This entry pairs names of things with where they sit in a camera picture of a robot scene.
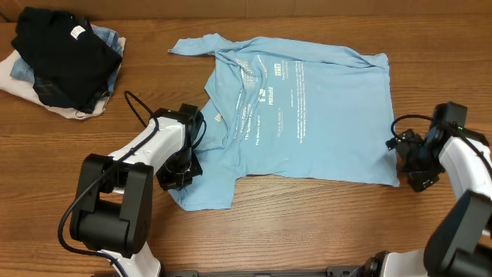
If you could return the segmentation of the light blue printed t-shirt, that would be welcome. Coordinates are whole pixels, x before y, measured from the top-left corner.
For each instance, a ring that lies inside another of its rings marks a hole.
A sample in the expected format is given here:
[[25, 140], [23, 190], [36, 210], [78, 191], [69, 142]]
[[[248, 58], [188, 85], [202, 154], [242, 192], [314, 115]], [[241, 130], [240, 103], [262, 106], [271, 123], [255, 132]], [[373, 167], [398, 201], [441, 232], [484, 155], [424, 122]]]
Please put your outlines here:
[[399, 185], [385, 145], [394, 119], [385, 54], [218, 34], [181, 39], [173, 53], [215, 59], [196, 149], [203, 172], [171, 190], [182, 209], [230, 208], [247, 175]]

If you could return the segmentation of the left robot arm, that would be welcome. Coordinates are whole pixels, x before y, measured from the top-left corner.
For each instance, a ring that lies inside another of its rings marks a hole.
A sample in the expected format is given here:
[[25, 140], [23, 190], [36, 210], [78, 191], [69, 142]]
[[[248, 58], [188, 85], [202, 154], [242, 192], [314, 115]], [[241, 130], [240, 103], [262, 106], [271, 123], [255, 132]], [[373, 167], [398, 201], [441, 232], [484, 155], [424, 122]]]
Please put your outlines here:
[[68, 217], [72, 239], [102, 256], [118, 276], [163, 276], [148, 246], [153, 182], [180, 191], [202, 169], [194, 153], [206, 129], [198, 107], [160, 108], [145, 130], [110, 155], [82, 163], [75, 204]]

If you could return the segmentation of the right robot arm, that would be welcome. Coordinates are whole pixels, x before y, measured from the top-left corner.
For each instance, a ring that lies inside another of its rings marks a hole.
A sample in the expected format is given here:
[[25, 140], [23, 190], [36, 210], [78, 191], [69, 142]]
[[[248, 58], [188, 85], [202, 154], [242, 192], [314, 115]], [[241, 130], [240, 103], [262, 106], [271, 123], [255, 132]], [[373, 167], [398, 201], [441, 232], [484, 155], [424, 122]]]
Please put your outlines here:
[[491, 234], [491, 159], [485, 135], [466, 128], [467, 107], [436, 105], [427, 134], [408, 129], [386, 142], [403, 161], [402, 171], [415, 192], [445, 173], [456, 203], [429, 238], [425, 249], [379, 252], [349, 276], [491, 277], [491, 249], [480, 243]]

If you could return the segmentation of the black folded shirt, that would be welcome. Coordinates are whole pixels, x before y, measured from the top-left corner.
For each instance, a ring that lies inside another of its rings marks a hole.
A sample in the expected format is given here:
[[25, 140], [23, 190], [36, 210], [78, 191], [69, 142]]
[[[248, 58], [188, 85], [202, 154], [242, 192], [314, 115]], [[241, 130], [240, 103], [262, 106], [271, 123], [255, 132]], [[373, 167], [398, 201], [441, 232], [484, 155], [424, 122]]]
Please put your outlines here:
[[26, 7], [12, 46], [34, 72], [32, 88], [42, 104], [93, 113], [108, 93], [108, 77], [122, 56], [70, 12]]

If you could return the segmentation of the beige folded garment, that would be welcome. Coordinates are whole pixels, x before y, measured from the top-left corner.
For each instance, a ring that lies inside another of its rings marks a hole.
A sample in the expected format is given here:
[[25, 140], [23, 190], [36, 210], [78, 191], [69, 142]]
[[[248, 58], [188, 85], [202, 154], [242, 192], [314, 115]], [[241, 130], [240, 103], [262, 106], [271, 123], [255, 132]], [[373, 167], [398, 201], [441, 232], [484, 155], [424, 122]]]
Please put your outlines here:
[[20, 58], [20, 54], [14, 50], [10, 56], [1, 62], [1, 90], [40, 105], [50, 112], [57, 113], [68, 119], [87, 119], [99, 116], [105, 111], [105, 106], [108, 104], [110, 96], [99, 100], [95, 105], [93, 113], [80, 112], [74, 108], [58, 108], [42, 104], [31, 83], [10, 76], [13, 65], [18, 58]]

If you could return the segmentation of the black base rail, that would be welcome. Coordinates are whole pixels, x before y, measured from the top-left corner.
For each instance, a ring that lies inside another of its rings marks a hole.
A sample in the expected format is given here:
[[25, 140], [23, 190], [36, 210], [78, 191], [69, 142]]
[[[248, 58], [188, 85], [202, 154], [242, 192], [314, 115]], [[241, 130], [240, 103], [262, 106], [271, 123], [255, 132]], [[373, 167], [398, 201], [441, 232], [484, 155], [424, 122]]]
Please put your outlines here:
[[318, 270], [280, 270], [280, 271], [236, 271], [236, 272], [198, 272], [195, 270], [166, 271], [161, 277], [360, 277], [363, 276], [360, 266], [328, 266]]

